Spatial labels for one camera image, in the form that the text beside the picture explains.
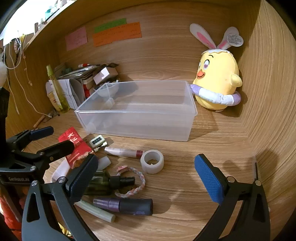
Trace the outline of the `red paper packet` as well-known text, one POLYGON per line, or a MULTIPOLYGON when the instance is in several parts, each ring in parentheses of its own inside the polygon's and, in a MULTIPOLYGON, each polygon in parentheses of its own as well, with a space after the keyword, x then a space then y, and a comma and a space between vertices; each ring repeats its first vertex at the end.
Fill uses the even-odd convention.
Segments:
POLYGON ((66 156, 66 160, 71 169, 79 167, 88 154, 93 154, 93 150, 84 142, 74 127, 62 133, 62 135, 58 137, 58 141, 71 141, 74 144, 74 151, 66 156))

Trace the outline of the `dark green glass bottle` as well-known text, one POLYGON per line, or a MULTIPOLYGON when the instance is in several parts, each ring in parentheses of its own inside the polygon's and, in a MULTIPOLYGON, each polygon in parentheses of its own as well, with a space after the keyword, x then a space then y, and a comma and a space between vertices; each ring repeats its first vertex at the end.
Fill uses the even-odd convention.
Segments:
POLYGON ((111 176, 106 170, 95 172, 84 195, 109 196, 115 190, 135 185, 135 177, 111 176))

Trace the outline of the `mahjong tile block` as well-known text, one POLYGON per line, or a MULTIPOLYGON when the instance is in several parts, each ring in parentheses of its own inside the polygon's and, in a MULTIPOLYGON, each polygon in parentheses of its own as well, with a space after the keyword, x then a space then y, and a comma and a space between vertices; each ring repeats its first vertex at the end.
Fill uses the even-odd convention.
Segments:
POLYGON ((90 140, 89 144, 95 152, 97 152, 100 148, 106 147, 108 145, 106 139, 102 135, 98 135, 90 140))

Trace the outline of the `pale green stick tube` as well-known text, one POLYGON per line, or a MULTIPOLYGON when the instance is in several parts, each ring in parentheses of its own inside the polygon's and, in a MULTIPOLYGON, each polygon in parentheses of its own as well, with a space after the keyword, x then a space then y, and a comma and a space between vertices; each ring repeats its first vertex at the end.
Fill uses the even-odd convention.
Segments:
POLYGON ((95 207, 94 205, 86 202, 86 201, 79 201, 75 203, 76 206, 83 209, 84 211, 92 214, 93 216, 100 218, 101 220, 107 221, 109 223, 114 223, 116 216, 111 214, 103 209, 95 207))

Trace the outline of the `purple black cosmetic tube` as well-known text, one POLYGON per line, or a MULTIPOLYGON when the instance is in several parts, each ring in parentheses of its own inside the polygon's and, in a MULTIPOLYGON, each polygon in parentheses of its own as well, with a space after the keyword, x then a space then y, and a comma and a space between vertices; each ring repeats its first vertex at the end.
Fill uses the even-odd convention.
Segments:
POLYGON ((130 215, 153 215, 153 200, 152 199, 138 199, 138 198, 94 198, 94 206, 130 215))

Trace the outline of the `pink white cosmetic tube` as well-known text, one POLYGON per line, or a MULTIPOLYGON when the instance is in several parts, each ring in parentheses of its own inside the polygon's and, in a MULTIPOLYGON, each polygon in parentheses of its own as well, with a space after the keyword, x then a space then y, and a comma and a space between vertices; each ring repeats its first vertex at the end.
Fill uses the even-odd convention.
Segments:
POLYGON ((112 156, 121 156, 121 157, 140 159, 144 151, 125 149, 125 148, 121 149, 121 148, 105 147, 104 152, 112 156))

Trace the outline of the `white tape roll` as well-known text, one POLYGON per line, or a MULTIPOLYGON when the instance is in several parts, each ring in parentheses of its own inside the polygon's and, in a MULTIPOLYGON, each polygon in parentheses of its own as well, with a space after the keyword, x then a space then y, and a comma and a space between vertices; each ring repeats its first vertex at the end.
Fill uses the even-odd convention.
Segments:
POLYGON ((144 173, 157 174, 164 167, 164 156, 158 150, 148 150, 143 152, 140 163, 144 173))

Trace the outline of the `yellow green spray bottle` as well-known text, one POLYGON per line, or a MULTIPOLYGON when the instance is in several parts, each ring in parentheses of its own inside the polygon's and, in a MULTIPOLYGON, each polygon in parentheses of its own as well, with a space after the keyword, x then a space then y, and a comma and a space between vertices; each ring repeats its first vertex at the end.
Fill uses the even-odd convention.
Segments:
POLYGON ((58 107, 60 108, 60 112, 66 113, 69 111, 70 106, 67 102, 67 99, 65 98, 65 96, 63 94, 63 90, 62 90, 57 78, 55 77, 55 74, 53 73, 51 65, 47 65, 46 69, 47 69, 48 77, 51 80, 50 85, 53 89, 53 93, 54 93, 56 102, 58 104, 58 107))

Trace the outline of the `white folded paper stack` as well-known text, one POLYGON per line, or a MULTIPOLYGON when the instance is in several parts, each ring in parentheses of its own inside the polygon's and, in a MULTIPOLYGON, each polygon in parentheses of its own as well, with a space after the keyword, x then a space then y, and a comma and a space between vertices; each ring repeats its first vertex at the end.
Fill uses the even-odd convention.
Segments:
MULTIPOLYGON (((66 98, 71 109, 77 109, 78 106, 85 100, 83 84, 76 79, 59 79, 58 83, 62 88, 63 96, 66 98)), ((57 112, 61 112, 61 103, 54 89, 53 81, 49 80, 46 83, 46 92, 49 100, 57 112)))

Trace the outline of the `stack of papers and books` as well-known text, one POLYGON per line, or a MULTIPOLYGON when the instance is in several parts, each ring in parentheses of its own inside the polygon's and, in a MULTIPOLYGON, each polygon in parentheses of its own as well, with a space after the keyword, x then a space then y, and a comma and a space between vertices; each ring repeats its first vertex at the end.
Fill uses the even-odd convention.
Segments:
POLYGON ((98 74, 104 67, 107 67, 107 65, 90 65, 62 75, 58 77, 58 79, 76 79, 82 82, 85 97, 88 98, 90 96, 90 90, 96 85, 94 81, 95 75, 98 74))

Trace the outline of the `red white marker pen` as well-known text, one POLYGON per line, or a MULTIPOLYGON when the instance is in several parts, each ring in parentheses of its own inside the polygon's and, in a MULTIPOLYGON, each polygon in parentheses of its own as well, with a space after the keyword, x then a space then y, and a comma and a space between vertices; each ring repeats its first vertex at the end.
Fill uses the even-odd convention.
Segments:
POLYGON ((85 67, 89 67, 89 66, 92 66, 92 64, 84 63, 84 64, 79 64, 78 68, 85 68, 85 67))

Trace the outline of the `small white cardboard box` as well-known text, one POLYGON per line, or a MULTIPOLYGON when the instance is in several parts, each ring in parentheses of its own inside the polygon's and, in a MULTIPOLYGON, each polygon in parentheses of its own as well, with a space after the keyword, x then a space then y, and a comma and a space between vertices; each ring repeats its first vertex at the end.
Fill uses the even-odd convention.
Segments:
POLYGON ((104 67, 99 73, 97 73, 93 80, 96 85, 99 85, 100 83, 103 83, 104 81, 116 77, 118 75, 118 72, 115 68, 111 67, 104 67))

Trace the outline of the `pink sticky note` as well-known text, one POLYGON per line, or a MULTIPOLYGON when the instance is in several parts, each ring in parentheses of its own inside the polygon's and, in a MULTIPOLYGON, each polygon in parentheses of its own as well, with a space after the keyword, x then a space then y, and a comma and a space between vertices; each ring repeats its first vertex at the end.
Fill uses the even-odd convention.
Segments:
POLYGON ((86 28, 83 26, 65 37, 66 50, 70 51, 88 43, 86 28))

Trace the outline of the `yellow chick plush toy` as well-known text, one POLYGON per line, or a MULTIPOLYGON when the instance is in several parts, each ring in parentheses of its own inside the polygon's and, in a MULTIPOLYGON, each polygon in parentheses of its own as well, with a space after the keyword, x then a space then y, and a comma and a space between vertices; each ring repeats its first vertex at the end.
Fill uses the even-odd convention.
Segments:
POLYGON ((192 23, 190 32, 208 48, 201 54, 196 78, 191 85, 197 102, 216 112, 238 105, 241 95, 236 89, 242 86, 242 79, 238 64, 228 48, 243 45, 239 31, 236 27, 229 27, 219 45, 215 45, 208 32, 198 24, 192 23))

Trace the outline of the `orange sticky note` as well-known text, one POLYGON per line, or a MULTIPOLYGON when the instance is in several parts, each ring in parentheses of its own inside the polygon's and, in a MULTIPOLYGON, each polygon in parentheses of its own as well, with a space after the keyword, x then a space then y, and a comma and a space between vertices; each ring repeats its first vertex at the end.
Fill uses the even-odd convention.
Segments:
POLYGON ((141 38, 142 32, 140 22, 116 26, 99 33, 93 34, 93 45, 99 47, 115 41, 141 38))

